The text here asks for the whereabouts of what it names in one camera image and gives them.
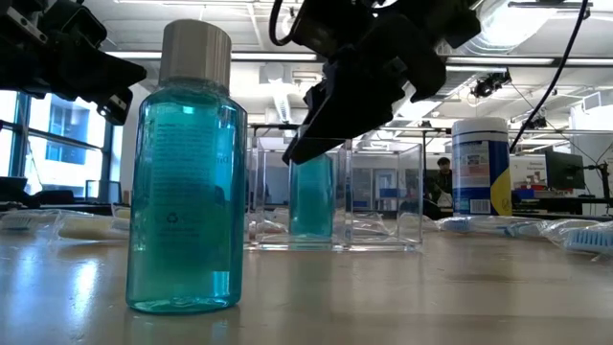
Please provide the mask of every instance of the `person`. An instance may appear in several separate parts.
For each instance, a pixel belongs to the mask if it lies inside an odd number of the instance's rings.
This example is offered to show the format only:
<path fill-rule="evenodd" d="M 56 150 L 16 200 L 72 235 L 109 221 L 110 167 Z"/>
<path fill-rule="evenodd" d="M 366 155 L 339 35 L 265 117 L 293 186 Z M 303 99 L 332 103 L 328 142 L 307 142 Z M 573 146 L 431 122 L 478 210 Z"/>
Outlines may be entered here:
<path fill-rule="evenodd" d="M 434 188 L 432 188 L 432 200 L 434 202 L 441 203 L 441 196 L 445 197 L 446 203 L 450 203 L 451 191 L 453 189 L 451 185 L 451 161 L 447 157 L 442 157 L 437 161 L 439 166 L 439 173 L 434 178 Z"/>

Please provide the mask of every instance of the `black cable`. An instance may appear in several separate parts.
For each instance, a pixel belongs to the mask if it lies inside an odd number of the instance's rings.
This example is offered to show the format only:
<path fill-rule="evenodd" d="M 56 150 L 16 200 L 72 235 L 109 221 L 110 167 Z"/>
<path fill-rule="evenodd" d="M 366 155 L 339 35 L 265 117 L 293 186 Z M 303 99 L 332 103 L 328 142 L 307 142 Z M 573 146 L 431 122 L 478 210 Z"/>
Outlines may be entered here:
<path fill-rule="evenodd" d="M 577 34 L 579 33 L 579 29 L 581 28 L 581 23 L 583 22 L 585 11 L 587 10 L 588 2 L 589 2 L 588 0 L 581 1 L 581 8 L 579 10 L 579 15 L 577 17 L 577 24 L 575 24 L 575 29 L 573 30 L 573 33 L 571 34 L 571 37 L 568 40 L 566 51 L 564 52 L 564 55 L 562 56 L 562 60 L 559 62 L 559 66 L 557 67 L 556 74 L 554 75 L 554 78 L 552 79 L 552 83 L 549 85 L 549 88 L 545 92 L 545 95 L 543 95 L 543 98 L 534 108 L 533 113 L 530 114 L 530 116 L 528 117 L 524 125 L 521 128 L 519 128 L 519 133 L 517 134 L 517 137 L 515 137 L 515 140 L 513 141 L 510 147 L 510 152 L 513 152 L 513 149 L 515 149 L 517 142 L 519 141 L 521 136 L 524 134 L 524 131 L 526 130 L 526 127 L 528 126 L 528 123 L 530 123 L 533 120 L 533 117 L 538 113 L 540 108 L 545 104 L 545 101 L 547 101 L 552 91 L 554 91 L 554 88 L 556 87 L 556 84 L 557 84 L 557 80 L 562 75 L 562 71 L 564 70 L 564 66 L 566 65 L 566 60 L 568 60 L 568 57 L 571 55 L 571 51 L 573 50 L 573 45 L 575 45 L 575 40 L 577 39 Z"/>
<path fill-rule="evenodd" d="M 515 91 L 517 91 L 517 94 L 518 94 L 519 96 L 521 96 L 521 98 L 523 98 L 523 99 L 524 99 L 524 101 L 526 101 L 526 103 L 527 103 L 527 104 L 528 104 L 530 107 L 534 108 L 533 104 L 532 104 L 532 103 L 530 103 L 530 101 L 528 101 L 528 99 L 526 99 L 526 96 L 524 96 L 524 95 L 521 93 L 521 91 L 519 91 L 519 90 L 517 89 L 517 87 L 516 87 L 516 86 L 515 86 L 513 83 L 511 83 L 511 86 L 512 86 L 512 87 L 515 89 Z M 559 134 L 559 136 L 561 136 L 562 138 L 564 138 L 564 140 L 566 140 L 566 141 L 568 142 L 568 144 L 570 144 L 570 145 L 571 145 L 573 148 L 577 149 L 579 152 L 583 153 L 583 155 L 585 155 L 585 156 L 586 156 L 587 158 L 589 158 L 589 159 L 590 159 L 592 162 L 594 162 L 594 164 L 597 164 L 597 165 L 598 165 L 598 163 L 596 163 L 597 161 L 595 161 L 595 160 L 594 160 L 594 158 L 592 158 L 592 157 L 591 157 L 589 154 L 585 153 L 585 151 L 584 151 L 584 150 L 582 150 L 582 149 L 581 149 L 580 147 L 578 147 L 578 146 L 577 146 L 575 143 L 573 143 L 573 142 L 572 142 L 572 141 L 571 141 L 571 140 L 570 140 L 570 139 L 569 139 L 567 136 L 565 136 L 564 134 L 562 134 L 562 132 L 561 132 L 561 131 L 558 131 L 558 130 L 557 130 L 557 128 L 555 128 L 555 127 L 552 125 L 552 123 L 550 123 L 550 122 L 549 122 L 547 119 L 545 119 L 545 121 L 547 122 L 547 125 L 549 125 L 549 127 L 553 128 L 555 131 L 557 131 L 557 134 Z"/>
<path fill-rule="evenodd" d="M 270 37 L 270 41 L 272 44 L 279 47 L 283 47 L 287 43 L 291 42 L 292 37 L 292 30 L 290 30 L 290 33 L 287 36 L 277 39 L 277 20 L 279 19 L 279 12 L 281 11 L 281 5 L 283 2 L 284 0 L 275 0 L 274 4 L 272 4 L 270 20 L 268 21 L 268 36 Z"/>
<path fill-rule="evenodd" d="M 607 146 L 606 149 L 604 149 L 604 151 L 602 152 L 602 154 L 598 157 L 598 159 L 596 160 L 596 165 L 598 165 L 601 159 L 606 155 L 606 152 L 611 149 L 611 146 L 613 146 L 613 142 L 611 142 L 611 144 L 609 144 L 609 146 Z"/>

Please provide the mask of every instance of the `wooden table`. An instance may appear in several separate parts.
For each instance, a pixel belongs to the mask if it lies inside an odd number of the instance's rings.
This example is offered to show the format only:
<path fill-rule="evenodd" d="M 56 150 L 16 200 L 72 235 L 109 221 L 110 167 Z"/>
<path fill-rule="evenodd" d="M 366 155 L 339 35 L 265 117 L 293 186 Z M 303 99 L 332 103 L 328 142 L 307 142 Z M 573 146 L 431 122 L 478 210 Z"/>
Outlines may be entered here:
<path fill-rule="evenodd" d="M 0 237 L 0 344 L 613 344 L 613 265 L 546 241 L 246 252 L 238 307 L 125 306 L 125 247 Z"/>

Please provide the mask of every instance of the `ceiling light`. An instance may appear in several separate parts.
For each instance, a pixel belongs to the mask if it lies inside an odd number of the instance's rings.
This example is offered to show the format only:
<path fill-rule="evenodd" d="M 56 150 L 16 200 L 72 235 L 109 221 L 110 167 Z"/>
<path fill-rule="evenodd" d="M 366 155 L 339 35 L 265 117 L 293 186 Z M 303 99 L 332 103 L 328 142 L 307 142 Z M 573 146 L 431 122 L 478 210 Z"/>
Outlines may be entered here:
<path fill-rule="evenodd" d="M 372 152 L 374 150 L 385 150 L 385 149 L 387 149 L 387 146 L 385 146 L 385 145 L 383 145 L 383 146 L 370 146 L 370 147 L 364 147 L 362 149 L 363 150 L 369 150 L 370 152 Z"/>
<path fill-rule="evenodd" d="M 446 66 L 447 72 L 485 72 L 485 73 L 505 73 L 504 67 L 487 66 Z"/>
<path fill-rule="evenodd" d="M 547 1 L 538 1 L 538 2 L 509 2 L 508 6 L 510 8 L 516 9 L 556 9 L 556 10 L 578 10 L 581 8 L 581 2 L 567 2 L 567 3 L 555 3 L 555 2 L 547 2 Z M 594 6 L 593 3 L 587 4 L 588 8 Z"/>
<path fill-rule="evenodd" d="M 160 59 L 161 52 L 106 52 L 115 58 Z M 232 53 L 232 61 L 316 61 L 317 55 L 306 53 Z"/>
<path fill-rule="evenodd" d="M 360 154 L 394 154 L 392 151 L 363 151 L 363 150 L 354 151 L 353 153 L 360 153 Z"/>
<path fill-rule="evenodd" d="M 556 145 L 560 143 L 565 143 L 564 139 L 523 139 L 519 142 L 521 145 Z"/>
<path fill-rule="evenodd" d="M 126 59 L 160 59 L 162 52 L 106 52 L 115 58 Z"/>
<path fill-rule="evenodd" d="M 411 101 L 407 100 L 397 111 L 397 115 L 399 115 L 403 120 L 418 120 L 429 114 L 441 104 L 441 102 L 432 101 L 411 103 Z"/>
<path fill-rule="evenodd" d="M 508 66 L 550 65 L 552 57 L 448 57 L 447 63 L 498 64 Z"/>
<path fill-rule="evenodd" d="M 219 0 L 115 0 L 118 4 L 138 4 L 138 5 L 216 5 L 216 6 L 245 6 L 254 4 L 254 0 L 244 1 L 219 1 Z"/>
<path fill-rule="evenodd" d="M 613 66 L 613 58 L 569 58 L 566 63 L 580 66 Z"/>
<path fill-rule="evenodd" d="M 317 55 L 307 53 L 232 53 L 233 60 L 316 61 Z"/>

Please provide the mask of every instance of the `white cylindrical container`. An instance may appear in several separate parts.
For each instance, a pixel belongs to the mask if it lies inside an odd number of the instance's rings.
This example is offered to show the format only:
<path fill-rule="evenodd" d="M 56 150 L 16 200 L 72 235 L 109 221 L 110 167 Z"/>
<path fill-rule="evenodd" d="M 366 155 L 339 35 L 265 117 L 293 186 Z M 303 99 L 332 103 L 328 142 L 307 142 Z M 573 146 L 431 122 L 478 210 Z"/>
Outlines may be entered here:
<path fill-rule="evenodd" d="M 507 121 L 462 120 L 451 134 L 454 215 L 511 216 Z"/>

